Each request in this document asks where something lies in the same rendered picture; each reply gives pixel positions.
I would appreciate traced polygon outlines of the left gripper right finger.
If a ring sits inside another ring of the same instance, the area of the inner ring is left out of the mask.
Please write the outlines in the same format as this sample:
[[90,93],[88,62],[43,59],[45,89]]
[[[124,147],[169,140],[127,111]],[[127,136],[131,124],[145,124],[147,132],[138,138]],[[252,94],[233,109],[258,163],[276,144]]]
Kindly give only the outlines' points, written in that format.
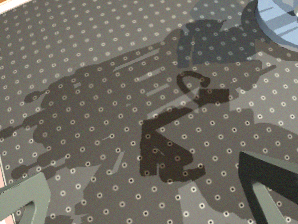
[[288,224],[265,186],[298,205],[298,164],[240,151],[238,176],[256,224]]

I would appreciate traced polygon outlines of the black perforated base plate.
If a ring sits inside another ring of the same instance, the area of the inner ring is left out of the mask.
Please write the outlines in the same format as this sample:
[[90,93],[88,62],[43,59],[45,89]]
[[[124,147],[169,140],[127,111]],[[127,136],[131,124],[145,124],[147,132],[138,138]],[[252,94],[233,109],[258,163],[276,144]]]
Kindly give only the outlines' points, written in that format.
[[239,152],[298,164],[298,53],[258,0],[29,0],[0,13],[4,186],[45,224],[256,224]]

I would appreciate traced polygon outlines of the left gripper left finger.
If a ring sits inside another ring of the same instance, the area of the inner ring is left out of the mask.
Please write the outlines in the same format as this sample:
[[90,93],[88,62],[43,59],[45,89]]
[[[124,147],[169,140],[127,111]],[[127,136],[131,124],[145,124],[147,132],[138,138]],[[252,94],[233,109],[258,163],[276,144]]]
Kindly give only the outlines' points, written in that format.
[[18,224],[44,224],[51,192],[37,172],[0,188],[0,222],[24,207]]

